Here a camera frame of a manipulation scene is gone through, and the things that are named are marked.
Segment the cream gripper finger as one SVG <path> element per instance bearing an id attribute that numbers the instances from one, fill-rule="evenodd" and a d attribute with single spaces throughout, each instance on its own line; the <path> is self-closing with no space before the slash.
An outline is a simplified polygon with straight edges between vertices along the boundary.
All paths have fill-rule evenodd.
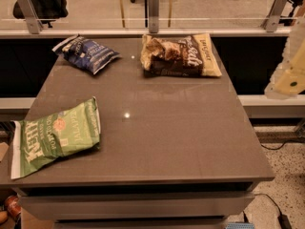
<path id="1" fill-rule="evenodd" d="M 279 63 L 264 90 L 270 99 L 295 97 L 305 90 L 305 18 L 292 27 Z"/>

